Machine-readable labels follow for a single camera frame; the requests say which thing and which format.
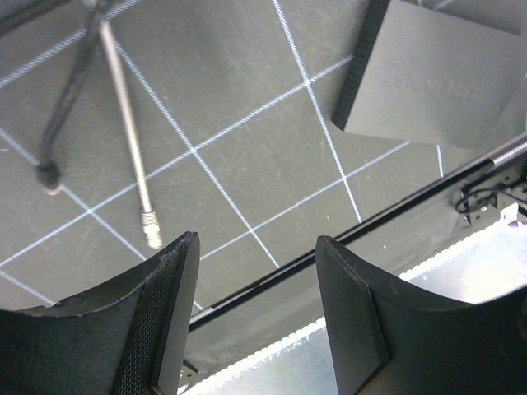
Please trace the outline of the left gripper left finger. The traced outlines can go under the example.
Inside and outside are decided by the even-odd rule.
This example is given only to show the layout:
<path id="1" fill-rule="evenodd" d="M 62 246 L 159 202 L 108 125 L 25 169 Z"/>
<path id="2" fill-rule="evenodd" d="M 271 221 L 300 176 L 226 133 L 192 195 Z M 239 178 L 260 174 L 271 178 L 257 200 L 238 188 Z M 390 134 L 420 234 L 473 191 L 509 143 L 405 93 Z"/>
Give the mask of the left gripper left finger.
<path id="1" fill-rule="evenodd" d="M 3 310 L 2 393 L 177 393 L 199 259 L 188 231 L 53 306 Z"/>

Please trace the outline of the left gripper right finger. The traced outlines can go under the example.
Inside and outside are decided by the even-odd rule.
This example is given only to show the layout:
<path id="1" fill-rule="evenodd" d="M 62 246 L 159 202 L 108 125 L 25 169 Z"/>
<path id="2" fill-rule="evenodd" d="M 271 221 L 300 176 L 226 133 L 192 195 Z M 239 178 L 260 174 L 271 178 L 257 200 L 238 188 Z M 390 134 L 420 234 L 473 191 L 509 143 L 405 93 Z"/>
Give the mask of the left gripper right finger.
<path id="1" fill-rule="evenodd" d="M 317 239 L 315 264 L 339 393 L 525 393 L 525 288 L 465 303 L 329 236 Z"/>

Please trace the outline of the black ethernet cable green plug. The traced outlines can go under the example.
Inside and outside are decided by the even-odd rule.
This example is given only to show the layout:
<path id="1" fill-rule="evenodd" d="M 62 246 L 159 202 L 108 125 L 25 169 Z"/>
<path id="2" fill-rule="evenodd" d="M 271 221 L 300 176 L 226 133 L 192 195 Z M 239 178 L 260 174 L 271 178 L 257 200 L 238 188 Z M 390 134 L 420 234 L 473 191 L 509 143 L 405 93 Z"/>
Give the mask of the black ethernet cable green plug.
<path id="1" fill-rule="evenodd" d="M 26 1 L 19 6 L 4 7 L 1 10 L 1 35 L 7 35 L 65 4 L 65 1 Z M 39 163 L 35 166 L 38 182 L 51 196 L 59 192 L 62 183 L 62 175 L 53 160 L 54 143 L 86 80 L 95 47 L 99 42 L 100 28 L 112 2 L 92 1 L 91 4 L 93 10 L 86 23 L 86 33 L 81 39 L 67 82 L 44 130 L 39 148 Z"/>

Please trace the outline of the black network switch box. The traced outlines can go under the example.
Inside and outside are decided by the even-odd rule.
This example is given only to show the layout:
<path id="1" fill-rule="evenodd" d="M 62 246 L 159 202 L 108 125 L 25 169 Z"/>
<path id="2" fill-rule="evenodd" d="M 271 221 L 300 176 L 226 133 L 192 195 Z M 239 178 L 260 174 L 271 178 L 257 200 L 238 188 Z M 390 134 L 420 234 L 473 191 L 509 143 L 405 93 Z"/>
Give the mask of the black network switch box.
<path id="1" fill-rule="evenodd" d="M 332 121 L 348 134 L 474 150 L 523 135 L 525 2 L 369 2 Z"/>

